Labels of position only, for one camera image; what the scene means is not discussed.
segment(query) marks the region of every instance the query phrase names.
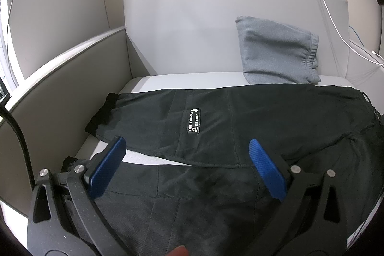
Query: black patch with white text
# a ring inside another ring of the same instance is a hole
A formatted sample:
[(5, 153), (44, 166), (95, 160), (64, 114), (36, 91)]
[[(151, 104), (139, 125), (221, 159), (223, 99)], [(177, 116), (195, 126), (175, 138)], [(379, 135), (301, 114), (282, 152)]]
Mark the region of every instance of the black patch with white text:
[(187, 127), (188, 133), (194, 133), (197, 135), (200, 132), (200, 118), (200, 109), (192, 109), (189, 112)]

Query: metal screw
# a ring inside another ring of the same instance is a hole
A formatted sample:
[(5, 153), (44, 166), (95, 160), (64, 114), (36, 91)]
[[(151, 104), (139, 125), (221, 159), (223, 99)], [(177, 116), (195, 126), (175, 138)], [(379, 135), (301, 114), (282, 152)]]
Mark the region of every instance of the metal screw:
[(291, 166), (291, 172), (292, 172), (292, 173), (295, 173), (295, 174), (300, 173), (300, 172), (301, 172), (301, 168), (300, 168), (300, 166), (292, 165), (292, 166)]
[(40, 171), (40, 176), (41, 177), (44, 177), (44, 176), (46, 176), (48, 174), (48, 169), (42, 169), (41, 171)]
[(77, 166), (74, 168), (74, 171), (75, 171), (76, 173), (81, 173), (83, 170), (84, 170), (84, 165), (77, 165)]
[(327, 170), (327, 175), (328, 175), (329, 177), (335, 177), (335, 176), (336, 176), (336, 173), (335, 173), (334, 170), (329, 169), (329, 170)]

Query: sofa armrest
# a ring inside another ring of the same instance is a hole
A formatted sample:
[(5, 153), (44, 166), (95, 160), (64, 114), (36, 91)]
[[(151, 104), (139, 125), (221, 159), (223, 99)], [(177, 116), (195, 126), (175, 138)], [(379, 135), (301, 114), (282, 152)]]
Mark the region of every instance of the sofa armrest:
[[(379, 57), (373, 55), (365, 49), (353, 46), (353, 48), (364, 57), (384, 63)], [(371, 63), (358, 56), (353, 51), (349, 52), (348, 68), (346, 79), (349, 80), (357, 89), (364, 91), (369, 97), (372, 105), (384, 114), (384, 68)]]
[[(60, 171), (85, 141), (87, 122), (109, 92), (132, 78), (126, 33), (120, 27), (62, 53), (26, 79), (6, 108), (19, 123), (33, 171)], [(0, 119), (0, 197), (21, 213), (29, 211), (31, 190), (16, 135)]]

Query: sofa seat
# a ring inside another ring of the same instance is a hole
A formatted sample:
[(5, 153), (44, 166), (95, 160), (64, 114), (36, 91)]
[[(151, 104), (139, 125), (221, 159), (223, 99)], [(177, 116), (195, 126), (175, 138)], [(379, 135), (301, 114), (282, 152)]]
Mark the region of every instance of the sofa seat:
[[(316, 86), (336, 85), (341, 87), (354, 87), (348, 80), (337, 76), (320, 75), (321, 82)], [(215, 72), (192, 74), (168, 74), (158, 76), (137, 77), (128, 82), (120, 93), (148, 92), (160, 89), (209, 89), (229, 86), (249, 85), (242, 72)], [(79, 152), (77, 158), (90, 159), (96, 153), (101, 152), (107, 144), (89, 135)], [(155, 156), (147, 156), (134, 151), (126, 151), (124, 162), (146, 165), (174, 164), (184, 165), (174, 161), (168, 161)]]

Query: white sofa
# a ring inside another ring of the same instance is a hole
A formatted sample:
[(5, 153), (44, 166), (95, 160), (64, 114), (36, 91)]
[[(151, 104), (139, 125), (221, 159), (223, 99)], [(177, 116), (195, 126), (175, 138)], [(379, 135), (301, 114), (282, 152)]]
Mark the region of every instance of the white sofa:
[[(346, 0), (326, 0), (349, 40)], [(319, 34), (318, 85), (365, 91), (384, 113), (383, 68), (350, 52), (320, 0), (124, 0), (125, 27), (96, 36), (44, 65), (6, 107), (24, 132), (35, 175), (67, 156), (90, 158), (105, 143), (84, 128), (109, 92), (246, 85), (237, 16), (289, 23)], [(375, 56), (359, 52), (375, 60)], [(31, 191), (16, 136), (0, 121), (0, 197), (23, 214)], [(127, 151), (125, 161), (175, 163)]]

